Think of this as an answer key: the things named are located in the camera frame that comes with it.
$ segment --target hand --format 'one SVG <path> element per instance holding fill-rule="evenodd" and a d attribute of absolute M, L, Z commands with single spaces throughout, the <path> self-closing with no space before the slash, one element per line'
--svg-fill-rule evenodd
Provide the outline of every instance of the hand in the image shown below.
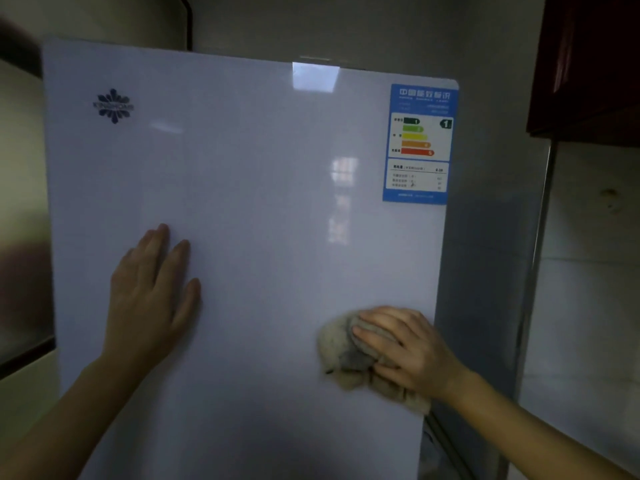
<path fill-rule="evenodd" d="M 200 299 L 200 282 L 188 282 L 175 303 L 186 270 L 189 242 L 182 241 L 161 262 L 169 227 L 149 230 L 122 258 L 111 277 L 111 298 L 100 359 L 141 380 L 187 330 Z"/>
<path fill-rule="evenodd" d="M 389 331 L 399 342 L 360 327 L 353 328 L 359 339 L 397 365 L 375 364 L 374 370 L 379 376 L 423 397 L 444 402 L 455 398 L 457 385 L 469 370 L 420 312 L 380 306 L 361 312 L 360 318 Z"/>

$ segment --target left hand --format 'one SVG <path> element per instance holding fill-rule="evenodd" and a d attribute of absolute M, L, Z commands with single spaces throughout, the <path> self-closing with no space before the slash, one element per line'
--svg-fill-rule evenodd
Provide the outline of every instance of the left hand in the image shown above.
<path fill-rule="evenodd" d="M 180 279 L 189 242 L 174 247 L 163 262 L 169 227 L 149 230 L 122 258 L 111 277 L 109 316 L 101 361 L 144 378 L 188 329 L 200 300 L 200 281 L 188 282 L 179 306 Z"/>

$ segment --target energy label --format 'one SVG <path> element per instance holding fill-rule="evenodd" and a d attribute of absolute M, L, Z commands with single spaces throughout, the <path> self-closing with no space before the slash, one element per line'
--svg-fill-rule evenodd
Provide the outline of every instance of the energy label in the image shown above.
<path fill-rule="evenodd" d="M 383 200 L 445 204 L 455 89 L 391 86 Z"/>

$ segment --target red bar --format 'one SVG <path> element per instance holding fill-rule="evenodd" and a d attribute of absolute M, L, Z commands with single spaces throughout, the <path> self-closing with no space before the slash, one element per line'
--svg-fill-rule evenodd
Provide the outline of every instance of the red bar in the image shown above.
<path fill-rule="evenodd" d="M 401 153 L 404 155 L 424 155 L 426 157 L 432 157 L 435 154 L 433 150 L 418 150 L 416 148 L 403 148 Z"/>

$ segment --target refrigerator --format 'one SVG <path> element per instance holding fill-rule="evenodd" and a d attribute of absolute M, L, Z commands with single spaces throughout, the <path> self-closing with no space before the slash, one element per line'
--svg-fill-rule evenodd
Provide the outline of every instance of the refrigerator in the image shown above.
<path fill-rule="evenodd" d="M 149 228 L 191 241 L 193 329 L 83 478 L 414 480 L 420 416 L 342 391 L 320 327 L 436 309 L 458 84 L 51 39 L 46 150 L 62 389 Z"/>

